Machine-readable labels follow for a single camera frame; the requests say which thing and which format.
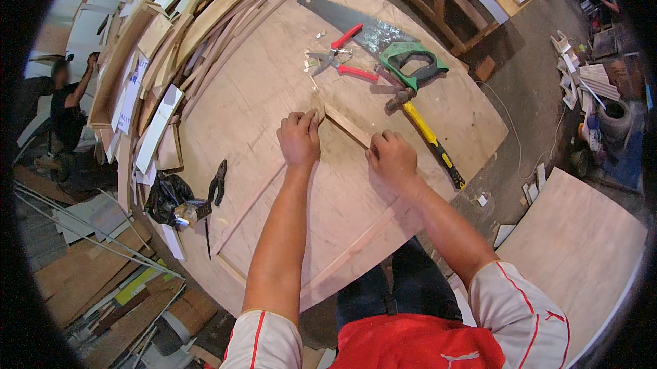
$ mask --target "electric cord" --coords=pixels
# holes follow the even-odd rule
[[[522,179],[522,180],[528,180],[528,179],[530,179],[530,178],[534,175],[534,173],[536,172],[536,167],[538,167],[538,162],[540,162],[540,160],[541,160],[541,158],[543,157],[543,155],[545,155],[546,153],[549,152],[549,153],[550,153],[550,155],[549,155],[549,159],[552,160],[552,155],[553,155],[553,153],[554,153],[554,148],[556,147],[556,141],[557,141],[557,139],[558,139],[558,138],[557,138],[557,134],[558,134],[558,132],[559,132],[559,127],[561,126],[561,121],[563,120],[564,115],[566,114],[566,109],[564,108],[564,111],[563,111],[563,113],[561,114],[561,118],[559,118],[559,122],[556,124],[556,128],[554,129],[554,143],[553,143],[553,145],[552,145],[552,148],[551,148],[550,150],[546,150],[546,151],[542,152],[542,154],[540,154],[540,155],[538,156],[538,159],[536,160],[536,163],[535,163],[534,166],[532,167],[532,169],[531,169],[531,173],[529,174],[529,176],[522,176],[522,175],[520,174],[520,167],[521,167],[521,165],[522,165],[522,144],[520,143],[520,137],[518,136],[518,131],[516,130],[516,126],[514,125],[514,123],[513,123],[513,119],[511,118],[511,113],[509,113],[508,108],[506,107],[506,105],[504,104],[504,102],[502,102],[502,100],[500,99],[500,97],[497,96],[497,93],[495,92],[495,90],[494,90],[490,85],[486,84],[484,81],[474,81],[474,82],[475,82],[476,84],[481,83],[481,84],[483,84],[483,85],[486,85],[486,86],[488,87],[488,89],[493,93],[493,95],[495,96],[495,98],[497,98],[497,100],[499,101],[499,103],[501,103],[502,106],[504,107],[504,110],[506,111],[506,115],[508,116],[508,121],[511,123],[511,129],[513,129],[513,134],[516,136],[516,140],[518,141],[518,149],[520,150],[520,157],[518,158],[518,177],[519,177],[520,179]]]

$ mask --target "puma logo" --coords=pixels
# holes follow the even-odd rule
[[[455,360],[470,360],[470,359],[477,359],[479,357],[479,351],[474,351],[472,353],[469,353],[467,355],[459,356],[459,357],[452,357],[452,356],[447,356],[443,355],[442,353],[440,356],[444,357],[447,359],[448,363],[448,369],[451,369],[451,363],[454,362]]]

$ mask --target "jeans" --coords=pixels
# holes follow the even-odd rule
[[[448,281],[415,236],[393,254],[392,275],[392,295],[380,265],[338,292],[338,332],[354,320],[395,313],[431,315],[463,322]]]

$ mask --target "tire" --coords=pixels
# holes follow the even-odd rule
[[[598,106],[600,132],[608,143],[622,145],[628,135],[629,127],[632,125],[629,106],[621,100],[607,100],[605,106],[606,110],[602,105]]]

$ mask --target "hammer head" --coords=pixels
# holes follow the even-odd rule
[[[411,98],[415,96],[415,90],[408,87],[402,91],[399,91],[394,98],[391,98],[386,102],[386,114],[392,115],[397,111],[403,104],[410,101]]]

